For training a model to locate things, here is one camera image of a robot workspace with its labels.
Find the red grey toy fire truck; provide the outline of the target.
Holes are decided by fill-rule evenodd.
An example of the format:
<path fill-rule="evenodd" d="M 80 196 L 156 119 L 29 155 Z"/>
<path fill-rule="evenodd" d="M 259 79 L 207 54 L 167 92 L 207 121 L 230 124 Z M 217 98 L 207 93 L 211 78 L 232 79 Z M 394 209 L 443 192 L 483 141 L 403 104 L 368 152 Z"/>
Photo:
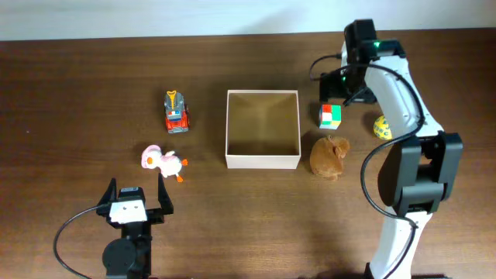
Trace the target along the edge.
<path fill-rule="evenodd" d="M 180 92 L 166 92 L 164 112 L 165 124 L 169 133 L 185 133 L 189 130 L 189 109 Z"/>

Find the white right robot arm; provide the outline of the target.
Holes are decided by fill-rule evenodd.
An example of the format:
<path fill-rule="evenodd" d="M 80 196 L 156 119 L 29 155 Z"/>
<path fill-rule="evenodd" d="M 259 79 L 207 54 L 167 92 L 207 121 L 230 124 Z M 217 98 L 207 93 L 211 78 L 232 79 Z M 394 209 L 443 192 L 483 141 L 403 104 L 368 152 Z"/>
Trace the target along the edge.
<path fill-rule="evenodd" d="M 404 48 L 398 40 L 379 39 L 373 20 L 356 19 L 345 27 L 337 58 L 339 68 L 316 77 L 319 100 L 377 103 L 392 133 L 360 170 L 364 173 L 374 155 L 388 151 L 377 176 L 383 205 L 369 202 L 384 224 L 364 277 L 410 278 L 422 231 L 453 190 L 463 142 L 432 117 L 412 80 Z"/>

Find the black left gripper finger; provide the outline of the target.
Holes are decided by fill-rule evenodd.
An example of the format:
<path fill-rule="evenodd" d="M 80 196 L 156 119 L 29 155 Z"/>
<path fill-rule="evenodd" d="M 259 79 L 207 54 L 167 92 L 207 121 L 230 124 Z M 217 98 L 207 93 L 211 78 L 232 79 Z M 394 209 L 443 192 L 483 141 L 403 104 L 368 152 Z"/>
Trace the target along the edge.
<path fill-rule="evenodd" d="M 109 204 L 111 202 L 114 202 L 116 199 L 117 199 L 116 179 L 112 178 L 98 204 L 99 205 Z"/>
<path fill-rule="evenodd" d="M 167 193 L 164 185 L 164 176 L 162 173 L 158 174 L 158 186 L 157 186 L 157 197 L 162 213 L 164 215 L 172 215 L 174 213 L 174 206 L 172 204 L 171 198 Z"/>

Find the colourful two-by-two puzzle cube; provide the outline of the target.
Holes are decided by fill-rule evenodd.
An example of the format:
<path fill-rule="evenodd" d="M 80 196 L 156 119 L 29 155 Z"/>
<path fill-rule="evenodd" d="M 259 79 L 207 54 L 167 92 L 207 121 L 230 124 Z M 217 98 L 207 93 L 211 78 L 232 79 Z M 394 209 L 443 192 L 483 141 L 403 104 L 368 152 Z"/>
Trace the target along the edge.
<path fill-rule="evenodd" d="M 320 129 L 338 129 L 342 122 L 340 105 L 322 104 L 319 110 Z"/>

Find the brown plush toy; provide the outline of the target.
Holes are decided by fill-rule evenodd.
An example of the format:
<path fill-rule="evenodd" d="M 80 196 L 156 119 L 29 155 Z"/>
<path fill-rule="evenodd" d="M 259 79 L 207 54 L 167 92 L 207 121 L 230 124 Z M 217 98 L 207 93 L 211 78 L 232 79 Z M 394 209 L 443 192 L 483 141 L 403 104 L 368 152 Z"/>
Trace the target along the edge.
<path fill-rule="evenodd" d="M 344 158 L 350 151 L 350 142 L 341 136 L 325 136 L 318 139 L 310 154 L 313 174 L 337 181 L 344 172 Z"/>

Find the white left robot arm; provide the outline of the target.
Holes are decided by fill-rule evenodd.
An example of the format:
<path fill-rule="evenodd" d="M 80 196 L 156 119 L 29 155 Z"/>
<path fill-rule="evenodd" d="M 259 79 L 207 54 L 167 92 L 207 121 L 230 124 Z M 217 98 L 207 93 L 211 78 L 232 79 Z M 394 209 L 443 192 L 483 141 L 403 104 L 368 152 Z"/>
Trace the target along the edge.
<path fill-rule="evenodd" d="M 174 213 L 174 206 L 164 185 L 164 176 L 158 175 L 158 208 L 146 208 L 141 187 L 117 188 L 111 179 L 98 202 L 96 213 L 113 228 L 121 231 L 102 253 L 107 278 L 148 278 L 151 275 L 151 226 L 164 223 L 165 215 Z"/>

